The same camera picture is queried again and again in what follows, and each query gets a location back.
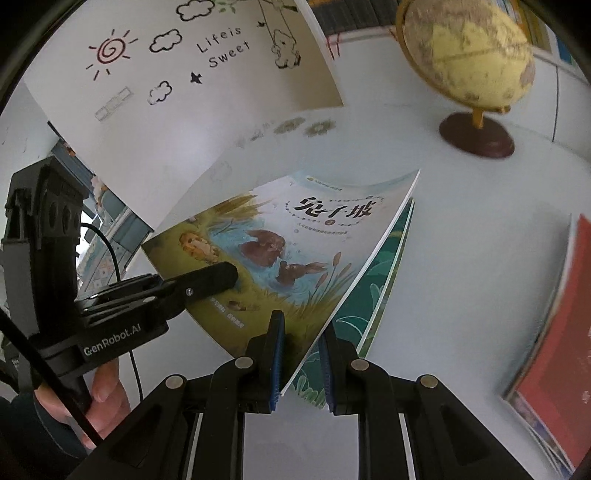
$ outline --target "sleeve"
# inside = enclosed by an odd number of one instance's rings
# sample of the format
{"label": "sleeve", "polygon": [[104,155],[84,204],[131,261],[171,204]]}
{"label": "sleeve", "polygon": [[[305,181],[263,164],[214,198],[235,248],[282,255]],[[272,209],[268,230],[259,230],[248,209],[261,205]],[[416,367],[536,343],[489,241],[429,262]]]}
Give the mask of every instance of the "sleeve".
{"label": "sleeve", "polygon": [[14,459],[34,478],[67,477],[86,457],[73,430],[54,420],[33,393],[0,398],[0,434]]}

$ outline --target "brown rabbit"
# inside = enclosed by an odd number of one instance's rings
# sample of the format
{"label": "brown rabbit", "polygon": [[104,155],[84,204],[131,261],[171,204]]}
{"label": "brown rabbit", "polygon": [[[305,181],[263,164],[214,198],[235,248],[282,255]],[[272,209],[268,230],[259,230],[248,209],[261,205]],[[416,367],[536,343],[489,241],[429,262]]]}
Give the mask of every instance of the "brown rabbit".
{"label": "brown rabbit", "polygon": [[285,239],[281,235],[269,230],[249,230],[246,233],[256,238],[256,241],[240,245],[240,252],[254,264],[270,267],[282,256]]}
{"label": "brown rabbit", "polygon": [[306,275],[307,273],[320,273],[326,270],[325,263],[309,263],[307,265],[302,265],[299,263],[294,263],[288,265],[285,260],[282,260],[279,263],[279,275],[276,276],[276,280],[281,284],[285,285],[286,287],[293,287],[294,282],[298,279]]}

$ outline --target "cloud drawing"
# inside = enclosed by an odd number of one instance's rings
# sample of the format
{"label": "cloud drawing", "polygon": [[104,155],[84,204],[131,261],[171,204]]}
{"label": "cloud drawing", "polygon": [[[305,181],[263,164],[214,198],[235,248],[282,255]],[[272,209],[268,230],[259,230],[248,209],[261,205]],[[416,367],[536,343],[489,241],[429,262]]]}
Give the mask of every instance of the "cloud drawing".
{"label": "cloud drawing", "polygon": [[157,35],[154,37],[154,41],[150,45],[150,52],[158,53],[159,51],[170,51],[175,45],[178,45],[183,41],[183,36],[176,28]]}
{"label": "cloud drawing", "polygon": [[208,16],[215,7],[212,0],[189,0],[188,3],[179,5],[177,13],[183,22],[190,22],[197,17]]}
{"label": "cloud drawing", "polygon": [[148,103],[150,105],[156,105],[158,102],[164,102],[172,92],[173,88],[168,81],[160,82],[160,85],[150,90]]}

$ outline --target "green book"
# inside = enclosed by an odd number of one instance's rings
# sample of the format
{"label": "green book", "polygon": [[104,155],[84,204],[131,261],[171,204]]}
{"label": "green book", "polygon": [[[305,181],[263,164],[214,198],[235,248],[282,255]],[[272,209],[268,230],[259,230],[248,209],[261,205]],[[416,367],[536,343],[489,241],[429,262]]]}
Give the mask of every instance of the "green book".
{"label": "green book", "polygon": [[[352,342],[361,358],[367,355],[382,320],[404,251],[413,210],[414,200],[411,199],[374,261],[332,320],[336,336]],[[301,398],[324,408],[326,396],[318,344],[310,351],[292,386]]]}

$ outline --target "sun drawing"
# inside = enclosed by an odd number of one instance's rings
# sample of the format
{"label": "sun drawing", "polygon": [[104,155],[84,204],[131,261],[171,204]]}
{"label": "sun drawing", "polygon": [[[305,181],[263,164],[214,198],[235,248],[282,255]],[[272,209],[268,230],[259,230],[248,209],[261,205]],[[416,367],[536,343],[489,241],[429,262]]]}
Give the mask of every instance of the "sun drawing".
{"label": "sun drawing", "polygon": [[[94,81],[99,77],[100,68],[102,65],[109,65],[113,63],[115,60],[119,59],[130,59],[129,55],[125,55],[125,50],[127,50],[127,46],[131,45],[134,42],[137,42],[138,39],[134,38],[131,41],[127,41],[127,35],[129,35],[130,30],[125,32],[122,37],[117,37],[115,35],[115,29],[111,30],[111,36],[107,38],[103,43],[100,44],[99,47],[88,47],[90,50],[96,50],[96,61],[99,63],[99,68],[95,73],[95,77],[93,78]],[[91,63],[86,67],[86,70],[90,70],[94,67],[95,64]],[[111,74],[111,71],[105,67],[105,71],[107,75]]]}

